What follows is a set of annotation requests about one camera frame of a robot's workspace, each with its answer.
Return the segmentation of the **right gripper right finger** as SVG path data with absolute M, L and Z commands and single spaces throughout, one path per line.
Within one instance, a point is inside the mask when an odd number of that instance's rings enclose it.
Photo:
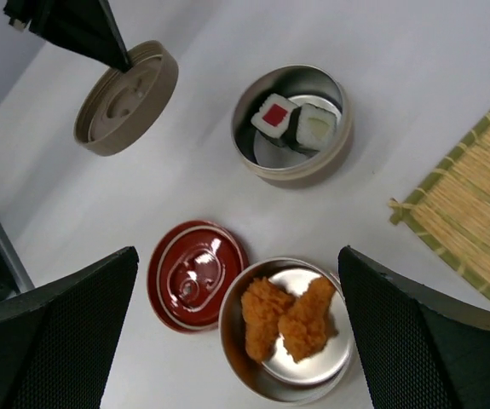
M 376 408 L 490 408 L 490 311 L 347 246 L 338 274 Z

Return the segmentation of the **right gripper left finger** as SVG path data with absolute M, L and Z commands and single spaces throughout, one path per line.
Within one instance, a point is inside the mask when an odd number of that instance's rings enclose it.
M 135 279 L 124 247 L 0 302 L 0 408 L 98 408 Z

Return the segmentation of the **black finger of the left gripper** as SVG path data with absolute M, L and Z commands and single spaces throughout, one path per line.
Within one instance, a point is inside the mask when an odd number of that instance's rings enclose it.
M 9 24 L 120 72 L 130 57 L 106 0 L 8 0 Z

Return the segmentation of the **grey round lid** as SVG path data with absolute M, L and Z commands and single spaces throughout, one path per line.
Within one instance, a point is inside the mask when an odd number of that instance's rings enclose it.
M 81 106 L 74 124 L 76 143 L 107 157 L 139 140 L 159 118 L 176 88 L 179 67 L 158 41 L 129 51 L 125 73 L 108 69 Z

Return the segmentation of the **orange fried food piece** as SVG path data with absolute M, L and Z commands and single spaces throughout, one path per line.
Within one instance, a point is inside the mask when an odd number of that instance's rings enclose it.
M 336 287 L 324 276 L 309 282 L 307 290 L 279 319 L 286 352 L 295 363 L 324 349 L 329 338 L 328 311 Z

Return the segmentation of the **red round lid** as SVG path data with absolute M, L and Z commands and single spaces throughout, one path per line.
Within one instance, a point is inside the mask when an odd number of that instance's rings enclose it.
M 228 287 L 249 266 L 237 236 L 210 221 L 173 227 L 157 244 L 147 270 L 147 294 L 154 313 L 180 333 L 217 327 Z

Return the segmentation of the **sushi roll piece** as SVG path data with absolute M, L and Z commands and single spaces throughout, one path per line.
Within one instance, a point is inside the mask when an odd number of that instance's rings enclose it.
M 324 150 L 335 135 L 337 115 L 305 103 L 291 115 L 285 136 L 287 146 L 298 153 L 314 156 Z
M 298 105 L 282 95 L 273 93 L 261 104 L 251 118 L 254 128 L 276 147 L 285 147 L 291 115 Z

